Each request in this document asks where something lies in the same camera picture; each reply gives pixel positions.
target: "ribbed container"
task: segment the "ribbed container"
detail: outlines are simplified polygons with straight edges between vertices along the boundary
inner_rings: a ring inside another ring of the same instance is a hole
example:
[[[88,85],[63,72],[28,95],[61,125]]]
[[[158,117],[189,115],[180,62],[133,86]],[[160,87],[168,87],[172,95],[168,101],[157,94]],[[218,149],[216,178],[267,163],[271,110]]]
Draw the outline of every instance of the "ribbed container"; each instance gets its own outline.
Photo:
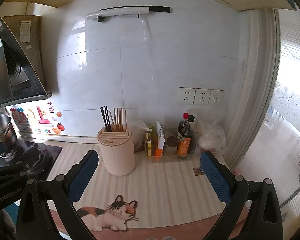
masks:
[[[136,160],[129,127],[125,132],[105,132],[104,127],[98,132],[98,141],[107,171],[116,176],[133,171]]]

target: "red apple decal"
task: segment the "red apple decal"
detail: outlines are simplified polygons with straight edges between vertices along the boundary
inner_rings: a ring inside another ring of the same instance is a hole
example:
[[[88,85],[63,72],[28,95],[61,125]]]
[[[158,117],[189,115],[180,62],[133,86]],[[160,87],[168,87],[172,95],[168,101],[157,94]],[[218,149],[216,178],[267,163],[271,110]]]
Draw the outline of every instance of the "red apple decal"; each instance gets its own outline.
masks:
[[[65,127],[60,123],[58,123],[57,127],[61,130],[61,131],[64,131],[65,130]]]

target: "electrical outlet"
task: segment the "electrical outlet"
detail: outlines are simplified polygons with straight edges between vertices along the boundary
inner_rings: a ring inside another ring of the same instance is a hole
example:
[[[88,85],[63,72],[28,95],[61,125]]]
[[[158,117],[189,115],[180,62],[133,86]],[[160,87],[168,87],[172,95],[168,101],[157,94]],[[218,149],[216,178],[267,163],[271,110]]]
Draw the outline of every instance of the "electrical outlet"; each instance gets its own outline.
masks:
[[[211,90],[209,105],[219,105],[223,101],[223,90]]]
[[[210,98],[210,89],[197,88],[195,90],[194,105],[207,105]]]
[[[195,88],[179,88],[178,103],[180,105],[192,105],[195,95]]]

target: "calico cat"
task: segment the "calico cat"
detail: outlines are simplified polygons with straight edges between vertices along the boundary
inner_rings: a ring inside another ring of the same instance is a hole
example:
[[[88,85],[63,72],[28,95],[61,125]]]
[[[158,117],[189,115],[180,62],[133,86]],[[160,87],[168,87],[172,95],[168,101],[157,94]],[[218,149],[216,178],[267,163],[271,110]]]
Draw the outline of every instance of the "calico cat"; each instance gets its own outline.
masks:
[[[77,210],[85,225],[93,231],[102,231],[104,227],[110,227],[112,230],[124,231],[127,229],[126,220],[136,220],[136,200],[127,203],[123,201],[123,196],[118,195],[114,202],[106,210],[95,207],[82,207]]]

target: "striped countertop mat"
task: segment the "striped countertop mat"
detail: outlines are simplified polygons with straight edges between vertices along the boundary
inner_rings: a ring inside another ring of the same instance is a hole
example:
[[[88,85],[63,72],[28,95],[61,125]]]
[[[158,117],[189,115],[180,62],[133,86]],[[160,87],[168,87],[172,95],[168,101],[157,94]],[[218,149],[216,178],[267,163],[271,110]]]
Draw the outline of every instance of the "striped countertop mat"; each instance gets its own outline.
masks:
[[[72,165],[93,149],[95,144],[66,145],[53,166],[48,180],[66,174]],[[129,228],[156,228],[180,225],[220,214],[225,203],[221,202],[205,175],[195,176],[193,168],[200,166],[200,155],[188,160],[152,163],[144,152],[136,153],[136,167],[126,176],[110,174],[99,154],[99,165],[81,199],[74,203],[79,209],[92,206],[106,209],[118,195],[125,202],[138,201],[136,216],[129,220]],[[222,157],[219,162],[225,164]],[[56,211],[52,201],[49,207]]]

